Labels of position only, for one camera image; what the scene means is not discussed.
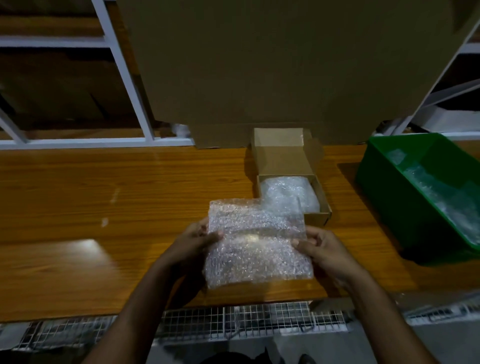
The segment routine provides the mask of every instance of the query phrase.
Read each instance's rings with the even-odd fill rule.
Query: box lid
[[[260,175],[315,174],[324,151],[303,128],[254,128],[252,153]]]

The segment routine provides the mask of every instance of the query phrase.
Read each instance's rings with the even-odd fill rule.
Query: hand
[[[347,288],[356,276],[366,272],[334,233],[313,226],[306,228],[308,240],[294,241],[293,247],[312,257],[341,287]]]
[[[207,225],[208,218],[190,224],[160,256],[160,259],[170,267],[185,264],[201,254],[205,247],[223,238],[221,231],[207,235]]]

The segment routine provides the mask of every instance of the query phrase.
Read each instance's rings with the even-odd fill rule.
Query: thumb
[[[306,240],[294,239],[292,240],[292,246],[300,253],[311,256],[312,258],[315,258],[318,254],[317,247]]]
[[[196,240],[199,247],[204,247],[204,246],[208,246],[210,244],[216,243],[222,238],[223,238],[223,232],[215,231],[215,232],[211,232],[206,236],[201,236],[199,238],[196,238]]]

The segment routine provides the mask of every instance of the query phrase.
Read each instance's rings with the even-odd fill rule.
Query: person's left hand
[[[221,240],[223,232],[215,231],[207,234],[207,224],[208,218],[190,224],[160,256],[160,259],[170,267],[185,265],[201,254],[205,247]]]

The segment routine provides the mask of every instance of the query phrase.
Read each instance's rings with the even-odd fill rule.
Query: gray floor
[[[480,363],[480,321],[421,326],[415,331],[441,363]],[[224,351],[241,352],[254,358],[265,347],[273,364],[279,364],[281,358],[286,364],[297,364],[303,353],[313,357],[317,364],[376,362],[365,333],[355,326],[349,333],[154,347],[147,363],[199,364]]]

